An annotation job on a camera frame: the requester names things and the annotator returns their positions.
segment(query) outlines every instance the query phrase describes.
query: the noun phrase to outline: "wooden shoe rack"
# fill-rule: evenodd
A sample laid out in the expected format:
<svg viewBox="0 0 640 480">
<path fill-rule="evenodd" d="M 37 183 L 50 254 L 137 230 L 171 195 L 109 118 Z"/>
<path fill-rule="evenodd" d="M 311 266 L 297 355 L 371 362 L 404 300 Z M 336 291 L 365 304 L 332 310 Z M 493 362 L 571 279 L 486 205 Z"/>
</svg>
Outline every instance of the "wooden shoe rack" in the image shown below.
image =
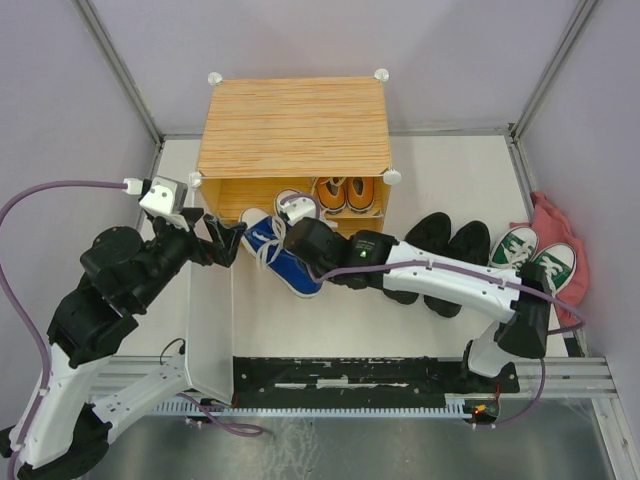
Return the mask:
<svg viewBox="0 0 640 480">
<path fill-rule="evenodd" d="M 375 177 L 373 208 L 327 218 L 349 236 L 382 231 L 391 152 L 382 83 L 373 77 L 224 80 L 214 88 L 202 137 L 200 190 L 234 222 L 249 207 L 273 213 L 274 197 L 310 193 L 315 177 Z"/>
</svg>

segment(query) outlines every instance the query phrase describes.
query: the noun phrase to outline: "pink cloth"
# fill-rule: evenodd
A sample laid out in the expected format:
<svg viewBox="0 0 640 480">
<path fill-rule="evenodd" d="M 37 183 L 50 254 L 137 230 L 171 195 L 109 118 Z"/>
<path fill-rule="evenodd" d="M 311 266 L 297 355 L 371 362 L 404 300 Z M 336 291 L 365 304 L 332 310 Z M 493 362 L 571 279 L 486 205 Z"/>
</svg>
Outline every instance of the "pink cloth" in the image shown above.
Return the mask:
<svg viewBox="0 0 640 480">
<path fill-rule="evenodd" d="M 566 243 L 573 247 L 576 251 L 576 271 L 569 285 L 558 293 L 558 299 L 576 306 L 582 301 L 587 293 L 587 288 L 589 288 L 589 265 L 584 251 L 584 243 L 573 236 L 567 217 L 547 200 L 544 193 L 533 192 L 531 200 L 535 206 L 533 223 L 512 223 L 511 227 L 531 226 L 540 237 L 538 251 L 554 243 Z M 556 313 L 560 325 L 564 327 L 577 322 L 573 315 L 562 308 L 556 307 Z"/>
</svg>

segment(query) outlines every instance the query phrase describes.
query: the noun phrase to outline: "shoelace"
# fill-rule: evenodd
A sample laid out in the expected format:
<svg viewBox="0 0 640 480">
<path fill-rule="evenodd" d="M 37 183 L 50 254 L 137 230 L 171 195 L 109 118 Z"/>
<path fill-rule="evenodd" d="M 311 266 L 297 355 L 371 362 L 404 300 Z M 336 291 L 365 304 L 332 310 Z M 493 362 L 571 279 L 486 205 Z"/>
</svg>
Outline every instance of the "shoelace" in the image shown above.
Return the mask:
<svg viewBox="0 0 640 480">
<path fill-rule="evenodd" d="M 551 296 L 555 297 L 557 290 L 556 284 L 553 283 L 553 277 L 562 272 L 562 265 L 558 265 L 547 255 L 542 256 L 540 259 L 540 265 L 544 267 L 545 273 L 547 274 L 547 280 L 549 281 L 549 287 L 551 288 Z"/>
<path fill-rule="evenodd" d="M 315 191 L 315 189 L 318 187 L 318 180 L 320 177 L 316 177 L 313 179 L 313 184 L 311 185 L 311 195 L 313 195 L 313 192 Z M 326 185 L 327 183 L 329 185 L 333 185 L 334 187 L 339 187 L 340 185 L 342 185 L 344 182 L 347 181 L 347 177 L 337 177 L 338 181 L 335 181 L 336 177 L 328 177 L 327 179 L 323 180 L 322 182 L 320 182 L 320 185 Z"/>
<path fill-rule="evenodd" d="M 524 242 L 519 245 L 515 240 L 511 240 L 509 247 L 502 245 L 504 250 L 504 256 L 507 259 L 509 268 L 520 268 L 522 264 L 531 258 L 535 245 L 530 241 Z"/>
<path fill-rule="evenodd" d="M 275 259 L 278 258 L 278 255 L 280 255 L 280 252 L 282 252 L 284 248 L 284 238 L 287 235 L 287 225 L 284 223 L 284 220 L 277 215 L 271 217 L 271 228 L 273 229 L 273 234 L 276 237 L 271 240 L 264 235 L 254 233 L 257 238 L 265 242 L 256 252 L 256 264 L 260 270 L 265 270 L 269 265 L 271 265 Z M 276 250 L 273 252 L 273 255 L 271 255 L 271 258 L 269 258 L 269 247 L 271 246 L 275 246 Z"/>
</svg>

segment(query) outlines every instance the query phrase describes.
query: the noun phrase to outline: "shoe pair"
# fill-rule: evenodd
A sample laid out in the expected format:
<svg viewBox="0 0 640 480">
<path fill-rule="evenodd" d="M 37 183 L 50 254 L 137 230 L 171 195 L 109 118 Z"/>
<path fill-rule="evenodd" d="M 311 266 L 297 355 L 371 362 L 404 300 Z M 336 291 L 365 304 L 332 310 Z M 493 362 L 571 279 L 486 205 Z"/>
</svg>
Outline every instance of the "shoe pair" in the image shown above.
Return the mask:
<svg viewBox="0 0 640 480">
<path fill-rule="evenodd" d="M 314 189 L 322 208 L 333 215 L 346 206 L 355 213 L 366 213 L 373 206 L 373 177 L 320 177 Z"/>
<path fill-rule="evenodd" d="M 516 227 L 496 242 L 489 266 L 520 270 L 525 262 L 544 267 L 551 293 L 555 297 L 565 288 L 576 270 L 576 252 L 566 243 L 556 243 L 538 250 L 538 234 L 530 227 Z"/>
<path fill-rule="evenodd" d="M 295 190 L 284 190 L 274 200 L 276 215 L 270 215 L 261 208 L 249 208 L 242 212 L 240 221 L 247 224 L 242 237 L 242 244 L 256 259 L 260 270 L 269 268 L 289 289 L 301 298 L 315 296 L 322 284 L 315 283 L 306 266 L 284 249 L 284 239 L 291 224 L 281 217 L 284 206 L 295 200 L 292 195 L 299 194 Z"/>
<path fill-rule="evenodd" d="M 474 265 L 486 265 L 491 249 L 491 237 L 487 226 L 479 221 L 466 224 L 451 238 L 451 219 L 446 213 L 437 212 L 422 219 L 413 227 L 405 242 L 427 252 L 453 258 Z M 384 294 L 403 305 L 418 299 L 414 292 L 384 290 Z M 440 298 L 424 296 L 424 303 L 437 314 L 452 318 L 460 313 L 461 305 Z"/>
</svg>

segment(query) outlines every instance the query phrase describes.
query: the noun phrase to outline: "black shoe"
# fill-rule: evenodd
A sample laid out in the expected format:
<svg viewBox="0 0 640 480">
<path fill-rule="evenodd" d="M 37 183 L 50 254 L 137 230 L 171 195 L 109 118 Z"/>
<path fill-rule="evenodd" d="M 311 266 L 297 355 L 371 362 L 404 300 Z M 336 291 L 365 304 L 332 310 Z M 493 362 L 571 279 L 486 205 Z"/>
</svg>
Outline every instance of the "black shoe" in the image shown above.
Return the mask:
<svg viewBox="0 0 640 480">
<path fill-rule="evenodd" d="M 474 265 L 489 263 L 491 252 L 491 236 L 489 228 L 479 221 L 467 223 L 449 242 L 445 257 L 461 260 Z M 424 296 L 424 303 L 438 315 L 453 318 L 460 313 L 461 305 L 447 302 L 440 298 Z"/>
<path fill-rule="evenodd" d="M 404 241 L 420 250 L 444 255 L 451 238 L 451 219 L 446 213 L 436 212 L 423 218 L 409 230 Z M 403 305 L 411 305 L 420 296 L 416 292 L 402 292 L 382 289 L 384 294 Z"/>
</svg>

